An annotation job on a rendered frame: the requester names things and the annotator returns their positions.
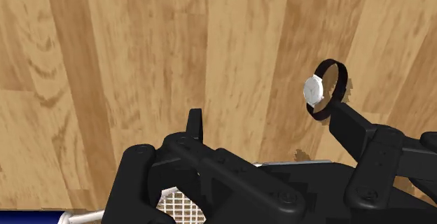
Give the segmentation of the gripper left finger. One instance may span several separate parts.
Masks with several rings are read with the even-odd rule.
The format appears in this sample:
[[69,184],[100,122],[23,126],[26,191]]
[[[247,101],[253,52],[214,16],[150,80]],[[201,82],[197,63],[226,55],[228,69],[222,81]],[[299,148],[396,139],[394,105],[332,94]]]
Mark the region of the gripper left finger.
[[176,224],[156,207],[172,187],[201,208],[204,224],[298,224],[304,218],[306,203],[297,190],[202,139],[202,111],[193,108],[186,131],[166,136],[160,148],[126,149],[102,224]]

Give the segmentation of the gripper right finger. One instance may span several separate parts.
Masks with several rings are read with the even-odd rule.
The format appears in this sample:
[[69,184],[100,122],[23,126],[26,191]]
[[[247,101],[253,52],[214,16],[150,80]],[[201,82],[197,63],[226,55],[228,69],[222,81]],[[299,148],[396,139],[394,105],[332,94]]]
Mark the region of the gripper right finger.
[[356,160],[345,189],[345,201],[357,209],[386,209],[394,197],[393,183],[402,176],[437,203],[437,132],[419,139],[371,123],[346,103],[328,106],[329,132]]

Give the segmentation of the white-faced black-band wristwatch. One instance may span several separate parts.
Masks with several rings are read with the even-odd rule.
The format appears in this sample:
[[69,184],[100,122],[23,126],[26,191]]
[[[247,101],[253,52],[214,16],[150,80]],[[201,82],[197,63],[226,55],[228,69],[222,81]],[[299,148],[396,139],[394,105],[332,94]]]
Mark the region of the white-faced black-band wristwatch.
[[[327,105],[320,111],[314,112],[316,104],[324,99],[323,77],[328,68],[336,65],[338,68],[338,78],[331,99]],[[331,106],[334,102],[341,102],[347,90],[348,72],[342,62],[334,59],[325,59],[316,68],[315,72],[309,77],[303,86],[303,95],[306,101],[308,113],[318,121],[327,119],[331,114]]]

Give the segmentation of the light wooden table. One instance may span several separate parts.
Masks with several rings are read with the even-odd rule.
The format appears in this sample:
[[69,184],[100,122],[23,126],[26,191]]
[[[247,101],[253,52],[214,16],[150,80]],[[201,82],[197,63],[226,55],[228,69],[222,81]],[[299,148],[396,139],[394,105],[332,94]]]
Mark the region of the light wooden table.
[[0,209],[104,208],[191,108],[247,161],[354,165],[305,109],[326,58],[370,121],[437,130],[437,0],[0,0]]

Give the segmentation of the blue flat thing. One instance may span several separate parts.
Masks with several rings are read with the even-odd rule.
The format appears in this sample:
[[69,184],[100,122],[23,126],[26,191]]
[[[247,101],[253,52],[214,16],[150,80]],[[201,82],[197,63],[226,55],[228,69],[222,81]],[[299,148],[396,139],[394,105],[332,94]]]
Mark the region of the blue flat thing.
[[0,211],[0,224],[58,224],[63,211]]

